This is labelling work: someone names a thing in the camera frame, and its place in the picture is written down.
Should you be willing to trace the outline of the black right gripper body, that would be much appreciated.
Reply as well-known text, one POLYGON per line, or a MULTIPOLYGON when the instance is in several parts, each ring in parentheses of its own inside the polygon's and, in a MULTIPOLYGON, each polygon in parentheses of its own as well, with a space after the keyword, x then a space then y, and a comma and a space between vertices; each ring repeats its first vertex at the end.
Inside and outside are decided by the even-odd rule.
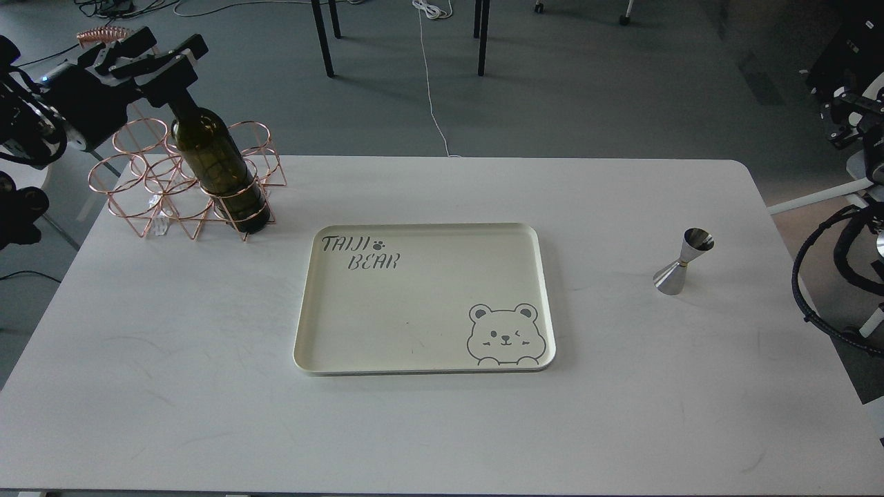
POLYGON ((859 120, 858 133, 864 145, 865 175, 876 184, 883 183, 883 117, 866 114, 859 120))

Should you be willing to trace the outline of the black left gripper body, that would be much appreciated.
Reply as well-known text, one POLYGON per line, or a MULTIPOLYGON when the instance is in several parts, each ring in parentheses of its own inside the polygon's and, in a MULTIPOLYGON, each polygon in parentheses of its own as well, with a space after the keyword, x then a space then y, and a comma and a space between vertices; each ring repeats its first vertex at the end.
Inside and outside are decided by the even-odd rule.
POLYGON ((40 97, 64 122, 70 145, 94 151, 128 122, 128 107, 144 95, 135 76, 115 72, 116 61, 85 66, 64 62, 38 81, 40 97))

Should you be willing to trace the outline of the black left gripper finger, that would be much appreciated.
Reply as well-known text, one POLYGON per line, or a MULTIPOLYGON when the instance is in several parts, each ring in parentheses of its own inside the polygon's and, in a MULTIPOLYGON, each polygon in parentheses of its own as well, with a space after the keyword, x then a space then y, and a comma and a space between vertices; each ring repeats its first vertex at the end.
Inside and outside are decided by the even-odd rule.
POLYGON ((198 79, 195 65, 209 52, 202 35, 192 35, 167 53, 145 54, 114 63, 110 75, 132 82, 136 91, 155 108, 185 101, 193 103, 189 87, 198 79))
POLYGON ((158 54, 157 40, 148 28, 133 30, 123 26, 99 26, 77 35, 83 53, 76 66, 93 69, 98 75, 123 77, 134 70, 123 69, 139 57, 158 54))

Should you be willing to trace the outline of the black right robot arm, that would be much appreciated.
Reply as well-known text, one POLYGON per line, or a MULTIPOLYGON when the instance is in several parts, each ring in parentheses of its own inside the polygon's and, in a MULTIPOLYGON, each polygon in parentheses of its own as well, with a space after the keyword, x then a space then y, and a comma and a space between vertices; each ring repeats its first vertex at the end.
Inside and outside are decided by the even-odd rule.
POLYGON ((855 347, 873 358, 882 358, 882 348, 872 345, 861 329, 839 331, 809 305, 800 289, 801 266, 809 249, 829 229, 843 222, 844 227, 836 245, 832 259, 840 276, 850 285, 866 293, 882 296, 882 260, 872 263, 877 279, 871 280, 853 269, 848 261, 849 251, 860 233, 868 230, 882 235, 882 97, 870 98, 843 89, 828 103, 822 104, 820 117, 826 126, 828 141, 837 148, 845 148, 852 142, 863 144, 862 163, 856 186, 847 188, 844 195, 855 195, 859 203, 840 208, 811 232, 802 243, 794 258, 790 285, 796 305, 804 316, 804 321, 814 325, 829 337, 855 347))

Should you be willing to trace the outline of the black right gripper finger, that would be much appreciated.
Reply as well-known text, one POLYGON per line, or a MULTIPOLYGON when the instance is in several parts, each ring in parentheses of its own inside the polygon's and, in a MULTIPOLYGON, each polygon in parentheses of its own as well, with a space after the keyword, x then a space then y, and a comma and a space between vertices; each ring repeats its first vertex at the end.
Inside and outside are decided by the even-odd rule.
POLYGON ((822 104, 822 123, 827 141, 843 150, 864 135, 858 123, 852 124, 849 117, 858 113, 862 119, 872 107, 872 99, 854 93, 843 93, 829 103, 822 104))

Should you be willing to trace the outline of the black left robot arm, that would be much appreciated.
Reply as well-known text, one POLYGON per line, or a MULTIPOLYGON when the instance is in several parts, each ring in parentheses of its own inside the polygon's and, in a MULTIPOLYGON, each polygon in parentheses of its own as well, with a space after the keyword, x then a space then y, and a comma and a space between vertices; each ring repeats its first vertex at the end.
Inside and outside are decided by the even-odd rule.
POLYGON ((47 167, 70 148, 96 151, 129 122, 136 101, 159 108, 185 95, 209 51, 199 34, 158 50, 146 26, 93 28, 78 34, 76 47, 76 59, 35 79, 17 66, 18 46, 2 37, 2 246, 40 242, 47 167))

